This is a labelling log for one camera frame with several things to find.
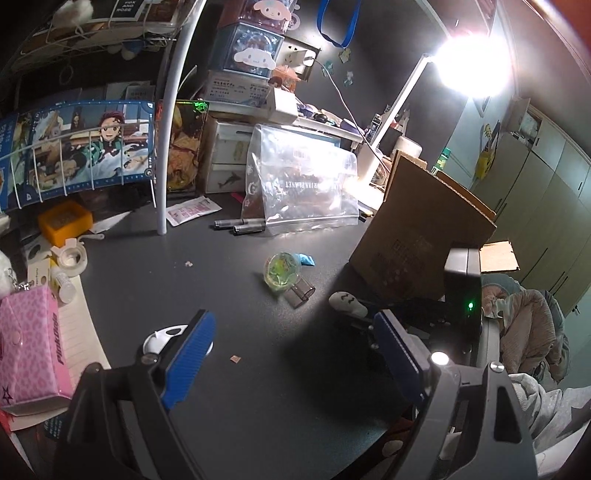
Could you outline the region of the green round water toy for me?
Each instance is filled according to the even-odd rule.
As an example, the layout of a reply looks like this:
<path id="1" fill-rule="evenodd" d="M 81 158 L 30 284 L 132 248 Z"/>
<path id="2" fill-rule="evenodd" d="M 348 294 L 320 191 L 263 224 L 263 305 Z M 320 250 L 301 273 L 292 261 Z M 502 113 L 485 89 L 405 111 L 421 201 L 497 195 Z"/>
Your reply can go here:
<path id="1" fill-rule="evenodd" d="M 300 279 L 301 262 L 289 252 L 276 253 L 266 260 L 263 280 L 273 292 L 284 292 Z"/>

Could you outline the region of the pink white paper packet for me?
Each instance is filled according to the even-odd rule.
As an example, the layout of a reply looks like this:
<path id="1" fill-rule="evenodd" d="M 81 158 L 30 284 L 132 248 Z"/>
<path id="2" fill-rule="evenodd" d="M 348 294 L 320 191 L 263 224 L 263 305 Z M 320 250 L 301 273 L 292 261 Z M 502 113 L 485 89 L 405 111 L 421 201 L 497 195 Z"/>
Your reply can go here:
<path id="1" fill-rule="evenodd" d="M 188 221 L 214 214 L 221 210 L 221 206 L 205 196 L 199 196 L 166 209 L 166 220 L 172 227 L 177 227 Z"/>

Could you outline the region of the pink blue bedding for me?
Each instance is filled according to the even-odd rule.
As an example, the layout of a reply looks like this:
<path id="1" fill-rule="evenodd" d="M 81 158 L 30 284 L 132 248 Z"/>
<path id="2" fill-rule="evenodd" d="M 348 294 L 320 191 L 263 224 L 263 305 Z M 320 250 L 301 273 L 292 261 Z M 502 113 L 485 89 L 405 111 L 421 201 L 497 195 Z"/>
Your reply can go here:
<path id="1" fill-rule="evenodd" d="M 501 362 L 509 373 L 555 384 L 567 376 L 565 316 L 549 291 L 527 289 L 506 274 L 484 274 L 482 308 L 485 317 L 499 324 Z"/>

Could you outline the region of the blue crumpled wrapper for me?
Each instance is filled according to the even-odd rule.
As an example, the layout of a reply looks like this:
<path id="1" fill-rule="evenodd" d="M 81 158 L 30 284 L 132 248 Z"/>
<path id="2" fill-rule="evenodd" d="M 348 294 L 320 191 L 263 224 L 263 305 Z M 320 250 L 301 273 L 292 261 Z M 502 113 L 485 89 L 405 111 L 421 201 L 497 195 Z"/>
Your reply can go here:
<path id="1" fill-rule="evenodd" d="M 315 267 L 315 260 L 311 257 L 311 255 L 304 253 L 294 253 L 294 258 L 296 258 L 297 261 L 303 266 Z"/>

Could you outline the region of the pink leopard tissue box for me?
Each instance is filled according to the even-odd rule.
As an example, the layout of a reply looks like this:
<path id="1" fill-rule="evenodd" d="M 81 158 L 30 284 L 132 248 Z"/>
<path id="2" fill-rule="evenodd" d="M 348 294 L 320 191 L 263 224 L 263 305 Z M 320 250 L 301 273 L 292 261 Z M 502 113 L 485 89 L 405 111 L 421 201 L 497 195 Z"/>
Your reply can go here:
<path id="1" fill-rule="evenodd" d="M 1 409 L 13 416 L 68 405 L 73 395 L 58 301 L 44 285 L 1 301 Z"/>

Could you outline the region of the orange small box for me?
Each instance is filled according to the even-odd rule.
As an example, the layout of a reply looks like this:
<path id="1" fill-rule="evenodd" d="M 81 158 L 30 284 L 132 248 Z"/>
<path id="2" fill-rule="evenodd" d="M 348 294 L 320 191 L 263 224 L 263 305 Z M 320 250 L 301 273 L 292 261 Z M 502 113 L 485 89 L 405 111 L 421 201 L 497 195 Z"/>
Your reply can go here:
<path id="1" fill-rule="evenodd" d="M 94 224 L 92 213 L 73 200 L 53 206 L 37 217 L 43 237 L 52 245 L 63 247 L 69 238 L 77 238 Z"/>

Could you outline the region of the clear plastic zip bag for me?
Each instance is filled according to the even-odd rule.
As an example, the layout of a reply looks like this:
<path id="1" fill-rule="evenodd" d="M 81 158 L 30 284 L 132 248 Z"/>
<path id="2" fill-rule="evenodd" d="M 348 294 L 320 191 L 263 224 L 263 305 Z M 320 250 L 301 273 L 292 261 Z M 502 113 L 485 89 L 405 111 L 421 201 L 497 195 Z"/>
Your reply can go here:
<path id="1" fill-rule="evenodd" d="M 356 156 L 314 132 L 257 124 L 245 168 L 242 218 L 270 235 L 355 226 Z"/>

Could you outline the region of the orange anime art card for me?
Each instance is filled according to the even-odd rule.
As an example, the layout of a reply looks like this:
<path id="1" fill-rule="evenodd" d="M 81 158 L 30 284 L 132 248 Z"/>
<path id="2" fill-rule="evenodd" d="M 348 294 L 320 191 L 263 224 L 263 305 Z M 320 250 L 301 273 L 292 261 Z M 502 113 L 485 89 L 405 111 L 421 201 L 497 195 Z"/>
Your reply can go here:
<path id="1" fill-rule="evenodd" d="M 208 103 L 203 100 L 178 100 L 174 105 L 166 171 L 169 194 L 184 194 L 195 189 L 207 113 Z"/>

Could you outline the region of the white mini drawer unit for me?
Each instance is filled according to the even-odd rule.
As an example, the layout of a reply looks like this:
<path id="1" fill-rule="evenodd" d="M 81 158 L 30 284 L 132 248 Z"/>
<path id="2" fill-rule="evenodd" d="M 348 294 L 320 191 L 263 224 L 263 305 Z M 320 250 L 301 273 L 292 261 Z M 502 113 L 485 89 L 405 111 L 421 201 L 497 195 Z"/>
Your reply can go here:
<path id="1" fill-rule="evenodd" d="M 204 194 L 245 190 L 246 157 L 253 126 L 209 117 L 199 147 L 197 191 Z"/>

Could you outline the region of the green glass bottle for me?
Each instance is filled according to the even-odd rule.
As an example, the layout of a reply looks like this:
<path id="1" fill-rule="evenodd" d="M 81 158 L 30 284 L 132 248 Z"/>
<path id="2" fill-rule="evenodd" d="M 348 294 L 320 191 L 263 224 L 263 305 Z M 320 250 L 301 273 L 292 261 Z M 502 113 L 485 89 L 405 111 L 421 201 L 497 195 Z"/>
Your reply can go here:
<path id="1" fill-rule="evenodd" d="M 450 159 L 450 156 L 451 150 L 448 147 L 444 148 L 436 162 L 436 168 L 438 170 L 444 170 L 448 160 Z"/>

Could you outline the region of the white cylindrical humidifier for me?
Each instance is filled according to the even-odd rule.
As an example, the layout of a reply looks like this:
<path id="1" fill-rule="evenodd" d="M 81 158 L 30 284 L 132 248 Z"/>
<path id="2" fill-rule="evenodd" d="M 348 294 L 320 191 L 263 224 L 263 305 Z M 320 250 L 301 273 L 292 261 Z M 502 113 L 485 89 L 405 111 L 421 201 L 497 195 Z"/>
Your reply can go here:
<path id="1" fill-rule="evenodd" d="M 399 152 L 402 152 L 414 159 L 420 159 L 422 153 L 422 146 L 411 140 L 410 138 L 401 135 L 396 143 L 394 143 L 394 149 L 391 155 L 391 159 L 394 160 Z"/>

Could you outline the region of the beige wardrobe cabinets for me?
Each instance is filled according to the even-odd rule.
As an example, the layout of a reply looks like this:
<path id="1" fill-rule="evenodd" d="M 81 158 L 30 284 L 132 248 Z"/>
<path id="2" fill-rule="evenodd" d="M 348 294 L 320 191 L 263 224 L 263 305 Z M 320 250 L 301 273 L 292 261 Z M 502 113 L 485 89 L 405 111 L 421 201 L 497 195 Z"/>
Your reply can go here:
<path id="1" fill-rule="evenodd" d="M 528 288 L 565 313 L 590 288 L 590 158 L 526 98 L 510 103 L 486 175 L 473 191 L 496 214 L 494 240 L 511 242 Z"/>

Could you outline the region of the anime poster in rack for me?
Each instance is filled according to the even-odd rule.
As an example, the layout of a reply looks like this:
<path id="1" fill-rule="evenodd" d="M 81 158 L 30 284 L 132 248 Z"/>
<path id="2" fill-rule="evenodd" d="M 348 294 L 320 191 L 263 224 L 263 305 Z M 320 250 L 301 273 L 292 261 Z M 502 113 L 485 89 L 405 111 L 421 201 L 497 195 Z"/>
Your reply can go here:
<path id="1" fill-rule="evenodd" d="M 1 120 L 1 210 L 148 181 L 155 105 L 76 101 Z"/>

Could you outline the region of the blue cinnamoroll storage box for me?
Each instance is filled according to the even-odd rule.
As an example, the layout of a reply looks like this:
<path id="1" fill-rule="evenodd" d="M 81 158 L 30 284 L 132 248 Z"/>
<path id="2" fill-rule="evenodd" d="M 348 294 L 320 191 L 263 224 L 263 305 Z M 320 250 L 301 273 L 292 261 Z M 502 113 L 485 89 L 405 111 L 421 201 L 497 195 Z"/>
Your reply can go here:
<path id="1" fill-rule="evenodd" d="M 270 79 L 283 45 L 283 35 L 238 22 L 215 35 L 208 68 Z"/>

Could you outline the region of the white wall socket panel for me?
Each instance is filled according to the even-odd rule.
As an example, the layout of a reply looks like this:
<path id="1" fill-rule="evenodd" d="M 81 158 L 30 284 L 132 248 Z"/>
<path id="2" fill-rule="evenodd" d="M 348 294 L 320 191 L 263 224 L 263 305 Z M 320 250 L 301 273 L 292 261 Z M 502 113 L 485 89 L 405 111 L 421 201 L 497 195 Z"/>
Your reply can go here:
<path id="1" fill-rule="evenodd" d="M 277 54 L 276 63 L 279 66 L 287 66 L 293 69 L 301 81 L 308 81 L 320 52 L 320 49 L 300 40 L 284 37 L 283 44 L 281 44 L 280 51 Z"/>

